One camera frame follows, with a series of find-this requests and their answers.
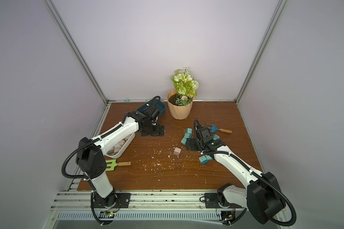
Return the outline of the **dark teal storage box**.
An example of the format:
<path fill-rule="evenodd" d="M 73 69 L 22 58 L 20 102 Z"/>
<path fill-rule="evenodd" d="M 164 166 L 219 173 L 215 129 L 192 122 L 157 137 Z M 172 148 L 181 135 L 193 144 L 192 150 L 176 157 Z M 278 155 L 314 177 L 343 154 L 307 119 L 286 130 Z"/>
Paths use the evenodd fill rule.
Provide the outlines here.
<path fill-rule="evenodd" d="M 149 104 L 150 106 L 154 106 L 157 108 L 157 111 L 159 111 L 159 114 L 158 114 L 158 118 L 160 119 L 161 116 L 163 114 L 165 114 L 165 110 L 166 110 L 166 105 L 165 103 L 163 103 L 162 101 L 154 101 L 152 102 L 151 100 L 148 101 L 147 103 L 145 103 L 143 106 L 139 107 L 137 110 L 140 111 L 140 112 L 143 112 L 144 110 L 147 109 L 147 104 Z"/>

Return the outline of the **pink plug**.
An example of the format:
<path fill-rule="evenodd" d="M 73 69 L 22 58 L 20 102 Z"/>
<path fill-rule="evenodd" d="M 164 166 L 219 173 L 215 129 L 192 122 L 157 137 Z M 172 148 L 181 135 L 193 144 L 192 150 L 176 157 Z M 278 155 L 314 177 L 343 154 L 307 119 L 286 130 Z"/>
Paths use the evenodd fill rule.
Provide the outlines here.
<path fill-rule="evenodd" d="M 123 147 L 123 146 L 125 145 L 125 143 L 126 143 L 129 139 L 130 139 L 130 136 L 128 136 L 128 137 L 126 137 L 126 138 L 120 140 L 120 141 L 119 141 L 119 145 L 120 145 L 121 147 Z"/>
<path fill-rule="evenodd" d="M 180 156 L 180 154 L 181 154 L 181 149 L 180 148 L 175 148 L 174 149 L 174 155 L 175 156 Z"/>
<path fill-rule="evenodd" d="M 107 155 L 112 156 L 112 155 L 118 154 L 120 150 L 121 150 L 120 147 L 111 148 L 111 149 L 107 152 Z"/>

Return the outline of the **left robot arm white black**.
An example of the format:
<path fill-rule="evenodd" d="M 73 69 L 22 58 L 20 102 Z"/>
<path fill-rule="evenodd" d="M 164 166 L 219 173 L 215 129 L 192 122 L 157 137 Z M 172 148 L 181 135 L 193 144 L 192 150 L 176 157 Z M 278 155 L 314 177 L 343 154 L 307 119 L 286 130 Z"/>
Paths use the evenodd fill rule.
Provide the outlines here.
<path fill-rule="evenodd" d="M 117 203 L 116 191 L 106 174 L 105 160 L 105 155 L 116 144 L 136 132 L 140 132 L 142 136 L 164 135 L 164 126 L 158 123 L 164 113 L 157 107 L 160 101 L 161 97 L 157 95 L 140 109 L 127 112 L 122 121 L 105 133 L 91 139 L 84 137 L 80 140 L 78 148 L 65 159 L 61 167 L 62 175 L 70 179 L 85 179 L 92 188 L 91 204 L 94 200 L 99 200 L 101 207 L 113 207 Z M 68 162 L 73 156 L 76 156 L 75 162 L 82 170 L 82 175 L 71 175 L 66 171 Z"/>

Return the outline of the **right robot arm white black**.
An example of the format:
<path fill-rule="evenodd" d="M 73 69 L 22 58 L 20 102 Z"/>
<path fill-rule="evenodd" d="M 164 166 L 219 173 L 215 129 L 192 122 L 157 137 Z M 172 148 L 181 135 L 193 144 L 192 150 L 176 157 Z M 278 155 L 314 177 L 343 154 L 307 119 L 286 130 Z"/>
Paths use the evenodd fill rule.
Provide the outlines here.
<path fill-rule="evenodd" d="M 290 200 L 282 193 L 276 177 L 250 166 L 237 156 L 223 141 L 215 139 L 208 127 L 194 120 L 193 137 L 186 141 L 186 148 L 209 156 L 228 169 L 244 186 L 236 191 L 234 185 L 225 184 L 217 190 L 222 207 L 237 204 L 250 211 L 253 218 L 265 224 L 268 221 L 289 227 L 296 223 L 297 213 Z"/>

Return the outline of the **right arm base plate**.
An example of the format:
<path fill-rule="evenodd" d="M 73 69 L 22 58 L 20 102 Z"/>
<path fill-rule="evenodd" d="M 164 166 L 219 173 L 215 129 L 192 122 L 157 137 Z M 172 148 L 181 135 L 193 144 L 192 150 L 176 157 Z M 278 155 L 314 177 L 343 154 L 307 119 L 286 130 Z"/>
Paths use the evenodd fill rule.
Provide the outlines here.
<path fill-rule="evenodd" d="M 205 204 L 207 209 L 242 209 L 243 207 L 234 204 L 228 203 L 227 200 L 223 197 L 222 194 L 208 192 L 205 193 L 202 197 L 199 198 L 199 201 Z"/>

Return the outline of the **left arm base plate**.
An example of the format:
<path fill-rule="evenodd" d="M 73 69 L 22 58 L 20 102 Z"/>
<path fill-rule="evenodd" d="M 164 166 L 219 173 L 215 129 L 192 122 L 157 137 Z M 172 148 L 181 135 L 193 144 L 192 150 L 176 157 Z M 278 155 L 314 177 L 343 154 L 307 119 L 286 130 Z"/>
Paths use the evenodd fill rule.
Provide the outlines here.
<path fill-rule="evenodd" d="M 131 200 L 130 193 L 111 193 L 105 198 L 102 198 L 98 193 L 92 192 L 92 204 L 93 208 L 97 209 L 110 209 L 110 208 L 121 208 L 126 209 L 129 207 L 129 203 Z"/>

